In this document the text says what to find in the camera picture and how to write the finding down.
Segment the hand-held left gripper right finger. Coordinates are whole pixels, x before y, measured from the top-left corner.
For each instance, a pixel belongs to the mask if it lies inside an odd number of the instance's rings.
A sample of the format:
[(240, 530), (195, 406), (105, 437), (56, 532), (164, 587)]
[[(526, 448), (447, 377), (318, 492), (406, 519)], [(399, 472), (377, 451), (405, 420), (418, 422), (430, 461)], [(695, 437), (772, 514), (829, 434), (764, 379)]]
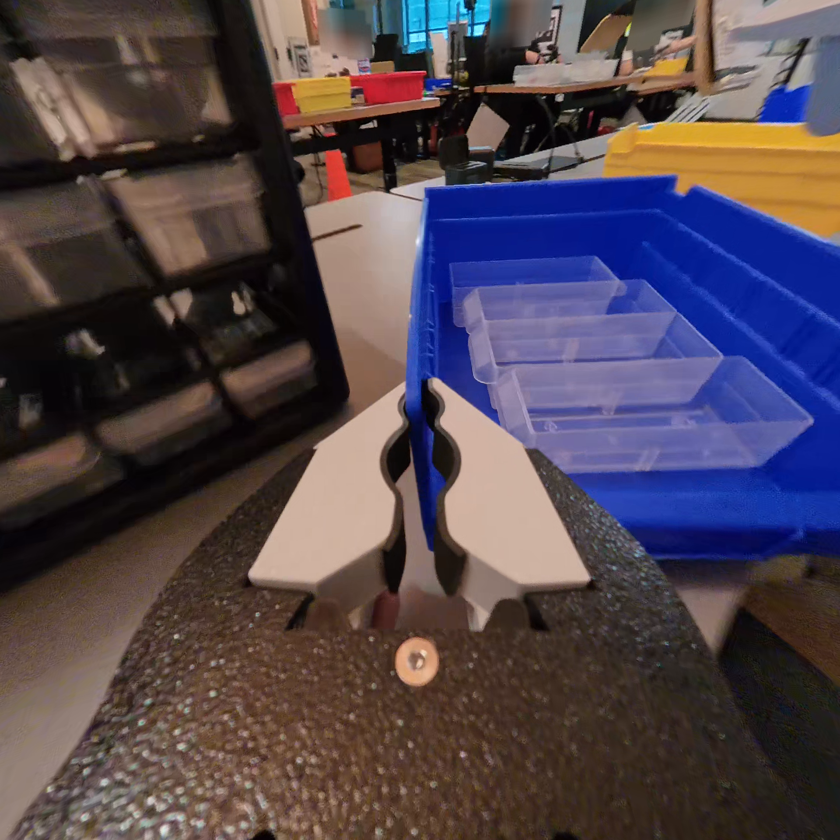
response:
[(432, 461), (444, 478), (434, 504), (434, 563), (448, 596), (482, 631), (499, 605), (529, 622), (530, 595), (592, 581), (528, 450), (433, 377), (423, 388)]

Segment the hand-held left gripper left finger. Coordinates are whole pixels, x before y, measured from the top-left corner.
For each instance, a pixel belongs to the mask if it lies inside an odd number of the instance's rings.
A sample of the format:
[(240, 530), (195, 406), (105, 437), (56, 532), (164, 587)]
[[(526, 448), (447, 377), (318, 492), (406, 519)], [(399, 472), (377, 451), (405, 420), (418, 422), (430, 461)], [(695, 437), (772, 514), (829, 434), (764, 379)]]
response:
[(398, 592), (406, 564), (403, 496), (411, 465), (405, 386), (321, 441), (248, 571), (263, 589), (299, 592), (359, 627)]

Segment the large blue plastic bin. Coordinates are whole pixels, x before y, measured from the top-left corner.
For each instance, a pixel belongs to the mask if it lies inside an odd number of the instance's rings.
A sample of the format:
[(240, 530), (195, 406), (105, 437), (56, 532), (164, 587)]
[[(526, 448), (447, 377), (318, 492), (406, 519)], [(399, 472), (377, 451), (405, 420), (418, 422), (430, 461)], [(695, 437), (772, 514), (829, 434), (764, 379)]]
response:
[(645, 280), (721, 357), (751, 362), (813, 425), (750, 469), (560, 470), (654, 557), (838, 555), (838, 244), (702, 187), (680, 194), (674, 176), (426, 191), (405, 395), (427, 537), (444, 479), (433, 467), (425, 383), (440, 379), (500, 425), (489, 384), (473, 375), (469, 333), (454, 325), (449, 265), (573, 256)]

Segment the clear plastic drawer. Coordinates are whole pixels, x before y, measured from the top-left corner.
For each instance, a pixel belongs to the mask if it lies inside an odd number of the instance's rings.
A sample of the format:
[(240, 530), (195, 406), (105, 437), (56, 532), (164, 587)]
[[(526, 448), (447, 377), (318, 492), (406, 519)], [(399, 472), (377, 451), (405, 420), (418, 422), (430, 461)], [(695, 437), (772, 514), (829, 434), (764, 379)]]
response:
[(464, 300), (480, 287), (615, 281), (619, 278), (593, 255), (528, 259), (485, 259), (449, 265), (451, 308), (457, 327), (464, 327)]
[(674, 311), (645, 280), (582, 280), (478, 287), (454, 311), (454, 322), (471, 334), (498, 321)]
[(504, 429), (572, 474), (750, 469), (813, 425), (739, 356), (519, 364), (488, 393)]
[(469, 334), (468, 353), (472, 373), (483, 384), (516, 365), (721, 357), (675, 312), (490, 320)]

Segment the black small-parts drawer cabinet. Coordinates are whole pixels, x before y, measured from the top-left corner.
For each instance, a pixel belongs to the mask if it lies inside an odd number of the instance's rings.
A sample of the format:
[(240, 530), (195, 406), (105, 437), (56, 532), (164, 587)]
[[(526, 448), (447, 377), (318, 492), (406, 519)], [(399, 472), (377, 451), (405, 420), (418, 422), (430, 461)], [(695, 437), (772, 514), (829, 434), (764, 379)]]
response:
[(2, 593), (349, 385), (251, 2), (2, 2)]

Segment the orange traffic cone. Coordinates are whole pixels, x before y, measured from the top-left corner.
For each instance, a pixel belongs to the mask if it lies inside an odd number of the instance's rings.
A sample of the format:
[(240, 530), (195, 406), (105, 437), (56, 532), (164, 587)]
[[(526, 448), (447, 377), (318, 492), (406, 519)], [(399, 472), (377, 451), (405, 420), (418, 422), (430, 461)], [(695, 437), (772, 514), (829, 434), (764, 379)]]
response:
[(330, 150), (324, 153), (324, 167), (327, 176), (328, 201), (335, 202), (352, 197), (353, 192), (340, 150)]

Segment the black device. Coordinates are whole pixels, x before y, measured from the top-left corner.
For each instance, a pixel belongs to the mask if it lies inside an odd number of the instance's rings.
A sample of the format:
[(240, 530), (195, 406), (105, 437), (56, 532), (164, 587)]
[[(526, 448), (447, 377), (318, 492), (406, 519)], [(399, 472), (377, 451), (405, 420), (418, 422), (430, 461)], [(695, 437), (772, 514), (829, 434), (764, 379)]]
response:
[(446, 186), (467, 186), (492, 181), (496, 150), (490, 146), (470, 147), (464, 134), (441, 139), (437, 159)]

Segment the wooden-edged background table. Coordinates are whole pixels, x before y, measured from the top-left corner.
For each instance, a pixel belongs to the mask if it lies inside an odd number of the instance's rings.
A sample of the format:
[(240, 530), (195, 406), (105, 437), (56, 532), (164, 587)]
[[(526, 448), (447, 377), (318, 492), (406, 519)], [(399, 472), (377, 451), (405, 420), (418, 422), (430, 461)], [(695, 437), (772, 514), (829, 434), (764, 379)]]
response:
[(381, 120), (396, 114), (423, 112), (437, 109), (441, 105), (441, 98), (420, 98), (410, 101), (388, 102), (383, 104), (366, 104), (350, 108), (334, 109), (322, 112), (309, 112), (285, 115), (281, 117), (286, 130), (301, 130), (320, 125), (361, 122), (368, 123)]

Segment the small yellow plastic bin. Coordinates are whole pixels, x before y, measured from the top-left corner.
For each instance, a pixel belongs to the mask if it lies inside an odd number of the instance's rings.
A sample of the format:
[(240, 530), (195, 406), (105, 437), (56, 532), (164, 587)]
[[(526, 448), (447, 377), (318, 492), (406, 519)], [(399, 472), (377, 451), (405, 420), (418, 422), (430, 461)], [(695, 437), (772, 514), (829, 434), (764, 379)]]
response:
[(353, 105), (348, 76), (300, 78), (291, 88), (300, 114), (345, 110)]

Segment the long background table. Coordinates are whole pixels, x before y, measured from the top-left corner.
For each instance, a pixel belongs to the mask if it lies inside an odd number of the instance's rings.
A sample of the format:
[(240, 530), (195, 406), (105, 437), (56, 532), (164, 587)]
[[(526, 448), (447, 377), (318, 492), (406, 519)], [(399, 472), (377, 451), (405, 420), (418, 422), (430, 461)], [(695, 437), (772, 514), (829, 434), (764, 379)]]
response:
[(524, 86), (524, 85), (491, 85), (476, 86), (474, 93), (483, 96), (496, 95), (542, 95), (557, 96), (576, 92), (613, 90), (625, 88), (638, 96), (652, 95), (658, 92), (674, 91), (694, 88), (695, 76), (692, 72), (683, 72), (676, 76), (652, 76), (643, 72), (625, 77), (614, 77), (606, 80), (578, 82), (569, 85), (552, 86)]

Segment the clear plastic containers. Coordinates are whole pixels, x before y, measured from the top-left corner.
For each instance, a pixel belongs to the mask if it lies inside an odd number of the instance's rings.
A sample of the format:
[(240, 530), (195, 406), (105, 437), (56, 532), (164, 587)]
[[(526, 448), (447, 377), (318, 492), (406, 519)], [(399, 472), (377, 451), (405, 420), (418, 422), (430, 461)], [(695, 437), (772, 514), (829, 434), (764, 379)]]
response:
[(606, 81), (616, 76), (619, 64), (618, 59), (583, 59), (568, 64), (517, 66), (512, 83), (518, 87), (553, 87)]

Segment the small blue plastic bin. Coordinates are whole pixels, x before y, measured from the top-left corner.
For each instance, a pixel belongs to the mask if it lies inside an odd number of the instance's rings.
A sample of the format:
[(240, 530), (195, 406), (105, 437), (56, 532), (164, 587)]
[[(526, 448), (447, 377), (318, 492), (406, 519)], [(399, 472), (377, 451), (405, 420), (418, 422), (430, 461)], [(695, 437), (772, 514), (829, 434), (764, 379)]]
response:
[(811, 85), (796, 88), (777, 87), (771, 90), (759, 112), (760, 123), (803, 123)]

